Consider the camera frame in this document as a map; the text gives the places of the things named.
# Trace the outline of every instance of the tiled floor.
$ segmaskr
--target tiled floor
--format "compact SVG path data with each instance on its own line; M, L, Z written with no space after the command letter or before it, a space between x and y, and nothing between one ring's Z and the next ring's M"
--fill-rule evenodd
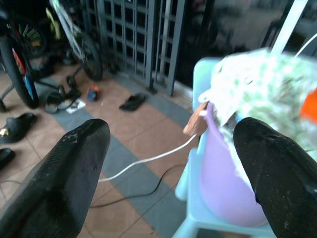
M74 66L62 67L48 80L65 85L65 76L71 74L74 69ZM82 99L86 101L87 88L93 83L84 73L78 75L77 83L83 92ZM130 83L131 87L125 87L126 82L122 79L113 80L105 77L98 83L101 90L99 100L95 103L87 102L85 109L72 116L66 112L56 115L46 114L43 106L33 110L38 119L26 138L16 144L0 145L0 148L9 147L16 152L15 159L0 171L0 181L23 181L29 171L53 148L66 131L89 118L104 119L111 130L111 144L103 167L104 174L101 174L103 178L117 173L133 161L173 149L189 139L182 133L182 127L186 124L190 113L161 95L149 95L147 103L133 113L120 111L118 106L131 93L138 90L138 85ZM9 84L9 80L3 73L0 75L0 84L1 93ZM47 92L43 90L43 88L39 89L42 99L47 95ZM21 103L15 92L11 92L4 102L9 112L0 114L0 127L4 126L7 117L17 117L30 111ZM131 169L112 182L99 183L92 204L104 204L127 195L150 191L168 168L185 164L190 149L197 144L197 140L193 141L185 149L166 158ZM90 209L78 237L171 237L186 213L185 204L178 201L173 193L181 173L182 168L176 168L170 172L155 195L125 200L104 208ZM0 208L17 188L18 185L11 182L0 183ZM171 218L168 222L169 227L162 227L160 222L164 219L164 212L167 212ZM230 234L223 234L223 236L243 237Z

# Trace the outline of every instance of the bicycle tire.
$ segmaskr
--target bicycle tire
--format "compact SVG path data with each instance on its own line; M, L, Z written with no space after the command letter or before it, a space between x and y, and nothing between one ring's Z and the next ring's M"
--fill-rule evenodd
M20 29L19 25L20 24L21 25L27 25L27 26L31 26L31 27L28 27L28 28L35 29L36 33L38 34L38 36L41 39L42 44L38 48L33 47L32 45L29 45L27 55L31 59L39 57L39 56L42 56L43 53L47 49L48 40L47 40L47 37L44 34L43 30L39 27L39 25L37 23L35 23L34 21L32 21L32 20L30 20L28 18L19 16L19 15L14 17L14 23L15 23L16 27L18 28L19 33L21 34L21 37L24 37L26 43L30 43L30 38L31 38L32 35L31 36L27 35L26 37L23 36L23 33L20 32L21 30L23 31L23 29Z
M99 55L99 52L96 48L96 45L93 41L93 39L86 33L81 33L81 50L85 53L85 55L91 55L93 57L92 60L87 59L87 62L82 61L82 65L84 68L85 73L88 75L88 77L92 80L92 81L101 81L102 76L103 76L103 66L101 63L101 58ZM87 48L90 49L91 52L87 52L85 47L83 46L83 43L86 42L87 43ZM92 63L95 73L92 73L91 70L88 67L87 63Z
M2 56L2 62L5 67L6 74L10 78L17 94L19 95L20 99L22 102L34 109L39 106L39 98L38 94L36 92L34 83L32 81L28 81L29 88L32 91L32 96L29 94L29 91L27 89L27 86L25 85L23 76L21 75L19 68L16 64L16 60L13 56L12 49L15 49L15 52L18 54L20 59L23 59L19 51L16 50L12 46L12 44L9 41L9 38L7 36L3 36L0 38L0 51L1 51L1 56Z

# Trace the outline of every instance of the white cable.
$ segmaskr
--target white cable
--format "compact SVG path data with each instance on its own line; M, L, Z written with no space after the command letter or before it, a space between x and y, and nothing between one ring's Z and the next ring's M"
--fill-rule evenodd
M312 42L317 37L317 33L314 34L302 47L301 49L295 54L295 58L306 48L307 45L309 45L310 42Z
M196 135L193 135L185 144L173 149L173 150L170 150L168 152L165 152L161 155L157 155L155 157L152 157L152 158L148 158L148 159L144 159L144 160L139 160L139 161L136 161L132 164L130 164L129 166L127 166L125 169L121 170L119 173L117 173L116 175L112 176L112 177L109 177L109 178L102 178L100 180L98 180L98 182L104 182L104 181L109 181L109 180L112 180L112 179L115 179L116 177L120 176L121 174L123 174L125 171L127 171L129 168L131 168L132 166L135 166L137 164L141 164L141 163L146 163L146 162L149 162L149 161L153 161L153 160L157 160L159 158L162 158L164 156L167 156L167 155L170 155L178 150L181 150L183 149L184 147L186 147L194 138L196 137Z

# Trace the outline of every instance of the bicycle frame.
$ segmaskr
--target bicycle frame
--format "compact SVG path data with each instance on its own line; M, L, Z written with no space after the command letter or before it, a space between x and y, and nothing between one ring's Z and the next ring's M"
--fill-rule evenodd
M65 8L60 4L59 0L50 0L50 4L59 18L73 52L79 59L83 60L84 54L74 38L74 35L82 32L81 29L72 22L70 16L67 14Z

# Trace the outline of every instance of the white bicycle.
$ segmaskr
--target white bicycle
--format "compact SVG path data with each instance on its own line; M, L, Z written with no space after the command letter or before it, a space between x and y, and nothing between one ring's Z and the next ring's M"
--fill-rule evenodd
M59 19L59 22L55 21L52 13L46 9L48 18L51 20L52 27L55 30L56 38L61 38L61 32L59 29L60 23L64 29L72 51L81 61L85 73L91 80L100 81L102 79L103 67L94 41L87 33L83 32L73 23L71 17L59 0L50 0L50 4ZM70 84L70 86L73 83L76 84L76 82L69 82L68 80L67 83Z

